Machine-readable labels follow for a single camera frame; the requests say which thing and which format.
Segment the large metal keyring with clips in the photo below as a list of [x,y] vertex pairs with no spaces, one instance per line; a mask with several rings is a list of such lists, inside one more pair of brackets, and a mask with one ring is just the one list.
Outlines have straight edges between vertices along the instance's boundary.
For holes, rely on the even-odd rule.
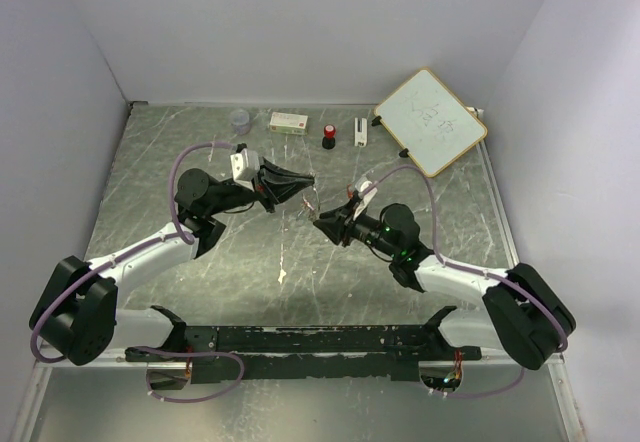
[[305,214],[310,221],[315,221],[320,213],[321,201],[314,174],[311,174],[311,182],[301,190],[300,196],[302,199],[301,214]]

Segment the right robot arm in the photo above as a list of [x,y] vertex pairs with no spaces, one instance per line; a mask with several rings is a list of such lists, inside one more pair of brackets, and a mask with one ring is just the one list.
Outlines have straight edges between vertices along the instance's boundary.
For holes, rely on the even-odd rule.
[[573,314],[534,267],[488,269],[439,256],[421,242],[420,226],[404,204],[385,207],[377,218],[344,205],[313,224],[336,245],[359,241],[385,254],[401,286],[471,304],[469,311],[453,309],[425,334],[425,350],[435,359],[476,346],[502,350],[520,366],[537,370],[565,348],[576,329]]

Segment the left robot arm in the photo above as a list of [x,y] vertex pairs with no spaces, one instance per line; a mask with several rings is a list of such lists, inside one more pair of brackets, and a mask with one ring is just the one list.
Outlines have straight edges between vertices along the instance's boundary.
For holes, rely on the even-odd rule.
[[254,204],[272,213],[315,182],[253,151],[232,155],[230,164],[232,175],[225,180],[199,168],[173,171],[171,222],[110,255],[89,261],[69,256],[56,265],[29,320],[37,360],[83,366],[114,349],[155,353],[165,361],[184,354],[187,325],[180,317],[162,306],[127,310],[122,299],[213,249],[226,229],[217,214]]

